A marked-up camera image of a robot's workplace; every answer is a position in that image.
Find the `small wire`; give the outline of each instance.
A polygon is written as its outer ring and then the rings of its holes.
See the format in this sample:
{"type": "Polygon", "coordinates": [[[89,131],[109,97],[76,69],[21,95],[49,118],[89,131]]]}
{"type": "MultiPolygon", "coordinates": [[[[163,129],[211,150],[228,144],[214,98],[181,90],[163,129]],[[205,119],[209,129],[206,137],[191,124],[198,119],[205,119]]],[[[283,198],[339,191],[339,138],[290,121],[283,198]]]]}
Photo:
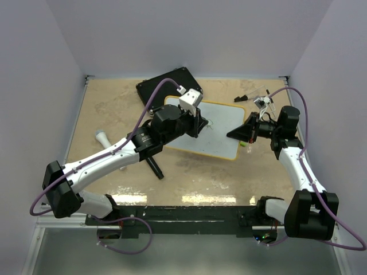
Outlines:
{"type": "Polygon", "coordinates": [[[150,246],[150,244],[153,240],[153,231],[152,231],[150,225],[146,221],[144,221],[143,219],[140,219],[138,217],[125,217],[125,218],[116,219],[114,221],[104,221],[104,220],[99,219],[97,217],[94,217],[94,216],[92,216],[92,217],[93,217],[93,219],[95,219],[96,221],[99,221],[101,223],[115,223],[115,222],[122,222],[122,221],[128,221],[128,220],[134,219],[136,221],[144,223],[146,225],[146,227],[148,228],[148,230],[149,230],[149,241],[146,244],[146,246],[144,246],[143,248],[141,248],[137,251],[126,251],[126,250],[121,250],[121,249],[106,245],[104,242],[101,241],[101,238],[99,237],[98,231],[97,231],[97,240],[98,240],[97,244],[102,245],[104,248],[110,249],[114,252],[117,252],[117,253],[120,253],[120,254],[125,254],[125,255],[136,255],[136,254],[139,254],[139,253],[145,251],[150,246]]]}
{"type": "Polygon", "coordinates": [[[142,127],[147,127],[149,123],[151,123],[152,119],[148,119],[146,120],[143,124],[142,127]]]}
{"type": "Polygon", "coordinates": [[[213,124],[214,122],[211,120],[211,119],[207,119],[207,121],[210,121],[211,122],[211,125],[209,125],[209,123],[206,125],[207,128],[210,128],[210,129],[213,129],[213,124]]]}
{"type": "Polygon", "coordinates": [[[263,117],[261,118],[261,120],[262,120],[262,121],[265,121],[265,122],[270,122],[270,121],[271,121],[271,122],[274,122],[274,123],[276,122],[274,119],[272,119],[272,118],[271,118],[270,113],[265,112],[265,113],[264,113],[264,115],[267,115],[267,116],[269,117],[269,120],[264,120],[264,116],[263,116],[263,117]]]}
{"type": "Polygon", "coordinates": [[[286,239],[288,238],[288,236],[283,237],[282,239],[273,242],[273,243],[263,243],[263,242],[258,242],[261,245],[265,245],[265,246],[275,246],[275,245],[280,245],[282,242],[284,242],[286,239]]]}

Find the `white marker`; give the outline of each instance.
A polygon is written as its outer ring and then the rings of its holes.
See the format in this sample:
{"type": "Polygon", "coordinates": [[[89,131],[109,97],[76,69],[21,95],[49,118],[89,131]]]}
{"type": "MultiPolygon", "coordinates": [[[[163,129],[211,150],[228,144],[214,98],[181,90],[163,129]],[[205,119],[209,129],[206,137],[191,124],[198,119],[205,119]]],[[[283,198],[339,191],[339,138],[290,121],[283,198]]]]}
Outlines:
{"type": "MultiPolygon", "coordinates": [[[[98,140],[100,144],[102,144],[103,148],[105,149],[110,148],[112,146],[112,144],[110,143],[110,141],[107,138],[106,133],[103,130],[96,131],[96,140],[98,140]]],[[[125,169],[126,169],[126,166],[120,168],[121,171],[125,169]]]]}

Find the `whiteboard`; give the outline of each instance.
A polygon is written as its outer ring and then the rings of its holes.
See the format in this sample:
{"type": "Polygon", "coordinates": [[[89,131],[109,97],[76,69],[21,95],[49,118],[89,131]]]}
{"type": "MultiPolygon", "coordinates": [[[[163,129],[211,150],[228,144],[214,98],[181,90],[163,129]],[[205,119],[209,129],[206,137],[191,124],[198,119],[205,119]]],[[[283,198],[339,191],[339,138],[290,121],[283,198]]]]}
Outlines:
{"type": "MultiPolygon", "coordinates": [[[[177,97],[167,97],[165,104],[177,106],[177,97]]],[[[235,160],[239,141],[227,137],[227,133],[244,122],[246,110],[242,106],[225,105],[202,101],[199,105],[201,116],[209,121],[199,133],[198,138],[189,135],[180,136],[166,146],[178,150],[235,160]]]]}

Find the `floor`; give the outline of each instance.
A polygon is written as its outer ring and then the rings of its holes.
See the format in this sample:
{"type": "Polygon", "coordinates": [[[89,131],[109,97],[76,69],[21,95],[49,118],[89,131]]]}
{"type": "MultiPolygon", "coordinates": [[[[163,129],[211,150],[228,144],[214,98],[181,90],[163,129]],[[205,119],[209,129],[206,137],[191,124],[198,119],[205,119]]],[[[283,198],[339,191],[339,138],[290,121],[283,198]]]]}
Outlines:
{"type": "MultiPolygon", "coordinates": [[[[142,79],[90,80],[70,147],[68,162],[102,150],[95,139],[103,129],[112,144],[125,137],[135,125],[143,104],[135,85],[142,79]]],[[[233,104],[237,96],[263,85],[270,92],[284,87],[282,80],[198,79],[204,100],[233,104]]],[[[264,94],[262,87],[258,94],[264,94]]],[[[277,113],[289,105],[284,91],[274,98],[277,113]]],[[[252,101],[236,103],[247,115],[257,111],[252,101]]],[[[165,177],[153,174],[146,162],[128,166],[95,181],[86,188],[111,194],[120,205],[254,205],[261,196],[287,201],[293,196],[290,179],[270,149],[270,140],[240,147],[234,161],[211,158],[165,148],[155,156],[165,177]]]]}
{"type": "MultiPolygon", "coordinates": [[[[124,250],[144,247],[148,235],[110,241],[124,250]]],[[[34,275],[339,275],[331,246],[289,238],[273,247],[233,235],[160,235],[138,255],[96,245],[95,229],[47,229],[34,275]]]]}

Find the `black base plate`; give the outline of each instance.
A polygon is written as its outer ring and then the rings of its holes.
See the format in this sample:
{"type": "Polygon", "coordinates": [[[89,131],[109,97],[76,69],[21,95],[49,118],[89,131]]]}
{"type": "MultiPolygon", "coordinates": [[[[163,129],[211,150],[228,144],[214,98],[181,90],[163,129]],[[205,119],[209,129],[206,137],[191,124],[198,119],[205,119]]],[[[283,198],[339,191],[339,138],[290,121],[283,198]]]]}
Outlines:
{"type": "MultiPolygon", "coordinates": [[[[155,87],[157,87],[159,82],[164,78],[172,78],[178,85],[182,85],[186,90],[195,89],[202,93],[200,85],[196,82],[189,70],[186,67],[181,67],[169,73],[162,74],[161,76],[144,80],[136,85],[136,91],[144,105],[147,104],[155,87]]],[[[176,91],[176,87],[170,82],[162,86],[159,93],[154,97],[152,104],[149,106],[149,110],[163,106],[167,96],[180,96],[180,93],[176,91]]]]}
{"type": "MultiPolygon", "coordinates": [[[[273,219],[258,215],[256,206],[118,206],[121,217],[144,219],[154,234],[215,234],[253,237],[252,226],[271,226],[273,219]]],[[[106,225],[93,218],[86,225],[106,225]]],[[[122,238],[138,238],[148,228],[132,220],[123,223],[122,238]]]]}

